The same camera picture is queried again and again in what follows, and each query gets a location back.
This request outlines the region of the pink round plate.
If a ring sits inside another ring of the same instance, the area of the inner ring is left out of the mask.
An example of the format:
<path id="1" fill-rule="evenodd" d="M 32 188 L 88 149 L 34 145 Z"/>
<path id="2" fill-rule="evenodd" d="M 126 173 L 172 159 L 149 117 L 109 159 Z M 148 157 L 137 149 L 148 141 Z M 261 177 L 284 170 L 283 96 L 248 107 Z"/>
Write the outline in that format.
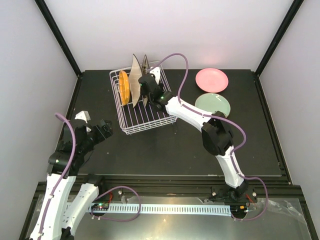
<path id="1" fill-rule="evenodd" d="M 200 70 L 195 76 L 197 86 L 208 93 L 220 93 L 224 91 L 229 79 L 227 75 L 216 68 L 204 68 Z"/>

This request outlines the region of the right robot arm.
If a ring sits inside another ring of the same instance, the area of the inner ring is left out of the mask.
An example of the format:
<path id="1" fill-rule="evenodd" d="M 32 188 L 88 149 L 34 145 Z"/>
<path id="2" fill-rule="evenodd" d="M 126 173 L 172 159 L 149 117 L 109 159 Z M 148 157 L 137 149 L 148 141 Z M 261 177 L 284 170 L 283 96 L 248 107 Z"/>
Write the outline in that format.
<path id="1" fill-rule="evenodd" d="M 165 91 L 151 73 L 140 77 L 138 82 L 142 95 L 148 97 L 154 109 L 179 118 L 201 132 L 205 150 L 216 157 L 222 169 L 228 198 L 240 201 L 246 195 L 248 182 L 237 162 L 233 133 L 223 113 L 204 111 L 179 99 Z"/>

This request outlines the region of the white wire dish rack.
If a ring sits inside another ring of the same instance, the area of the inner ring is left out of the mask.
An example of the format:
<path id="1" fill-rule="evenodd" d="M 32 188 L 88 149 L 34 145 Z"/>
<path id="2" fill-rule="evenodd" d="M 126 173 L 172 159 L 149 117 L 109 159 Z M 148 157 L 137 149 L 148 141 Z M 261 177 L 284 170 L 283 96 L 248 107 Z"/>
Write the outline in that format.
<path id="1" fill-rule="evenodd" d="M 176 117 L 153 109 L 152 105 L 149 102 L 146 102 L 143 97 L 139 98 L 135 106 L 133 106 L 132 100 L 130 100 L 128 104 L 123 105 L 119 87 L 120 71 L 120 69 L 112 70 L 109 73 L 109 78 L 119 126 L 125 134 L 132 135 L 157 127 L 174 124 L 177 121 Z"/>

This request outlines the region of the orange dotted scalloped plate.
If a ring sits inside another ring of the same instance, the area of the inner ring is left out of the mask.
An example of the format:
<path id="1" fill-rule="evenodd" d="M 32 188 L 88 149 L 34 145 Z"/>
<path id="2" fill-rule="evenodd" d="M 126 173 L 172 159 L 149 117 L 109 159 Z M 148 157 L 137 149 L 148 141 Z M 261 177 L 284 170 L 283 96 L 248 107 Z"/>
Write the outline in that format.
<path id="1" fill-rule="evenodd" d="M 130 100 L 130 84 L 127 73 L 124 70 L 119 71 L 119 93 L 123 106 L 127 105 Z"/>

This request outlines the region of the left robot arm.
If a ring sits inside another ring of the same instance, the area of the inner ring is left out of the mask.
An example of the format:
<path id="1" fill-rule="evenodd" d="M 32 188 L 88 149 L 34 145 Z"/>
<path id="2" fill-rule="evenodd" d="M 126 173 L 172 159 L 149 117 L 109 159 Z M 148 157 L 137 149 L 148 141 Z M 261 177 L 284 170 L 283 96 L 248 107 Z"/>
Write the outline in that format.
<path id="1" fill-rule="evenodd" d="M 73 240 L 90 204 L 108 192 L 104 177 L 88 174 L 80 190 L 68 205 L 68 197 L 85 156 L 96 145 L 113 135 L 112 122 L 102 119 L 97 125 L 85 123 L 71 129 L 67 123 L 55 152 L 49 157 L 46 190 L 31 240 Z"/>

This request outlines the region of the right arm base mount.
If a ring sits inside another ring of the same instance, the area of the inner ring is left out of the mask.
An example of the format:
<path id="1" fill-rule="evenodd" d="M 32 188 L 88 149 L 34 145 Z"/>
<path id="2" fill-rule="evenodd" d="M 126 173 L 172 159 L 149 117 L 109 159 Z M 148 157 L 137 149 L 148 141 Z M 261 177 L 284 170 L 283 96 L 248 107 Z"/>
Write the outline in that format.
<path id="1" fill-rule="evenodd" d="M 232 190 L 227 185 L 212 187 L 211 195 L 208 197 L 209 201 L 214 203 L 228 203 L 228 204 L 245 204 L 257 203 L 258 200 L 253 196 L 253 190 L 247 188 L 242 195 L 237 195 L 235 190 Z"/>

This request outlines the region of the white square plate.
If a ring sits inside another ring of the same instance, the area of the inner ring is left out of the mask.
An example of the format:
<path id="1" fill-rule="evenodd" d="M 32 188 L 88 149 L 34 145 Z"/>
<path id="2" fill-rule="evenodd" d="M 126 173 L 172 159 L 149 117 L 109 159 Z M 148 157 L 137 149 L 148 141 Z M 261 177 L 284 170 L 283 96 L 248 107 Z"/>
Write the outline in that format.
<path id="1" fill-rule="evenodd" d="M 141 85 L 139 83 L 140 77 L 142 77 L 142 70 L 140 63 L 135 54 L 132 55 L 132 65 L 129 73 L 128 81 L 130 85 L 130 93 L 132 99 L 132 106 L 135 107 L 141 96 Z"/>

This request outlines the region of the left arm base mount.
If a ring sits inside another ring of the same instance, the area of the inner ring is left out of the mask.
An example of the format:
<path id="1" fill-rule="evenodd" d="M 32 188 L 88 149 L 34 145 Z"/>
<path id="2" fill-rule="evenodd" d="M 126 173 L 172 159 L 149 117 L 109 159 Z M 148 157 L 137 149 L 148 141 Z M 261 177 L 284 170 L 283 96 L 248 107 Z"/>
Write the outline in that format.
<path id="1" fill-rule="evenodd" d="M 113 197 L 117 194 L 118 191 L 122 191 L 125 187 L 123 185 L 112 187 L 109 190 L 100 193 L 95 200 L 107 198 L 107 200 L 112 200 Z"/>

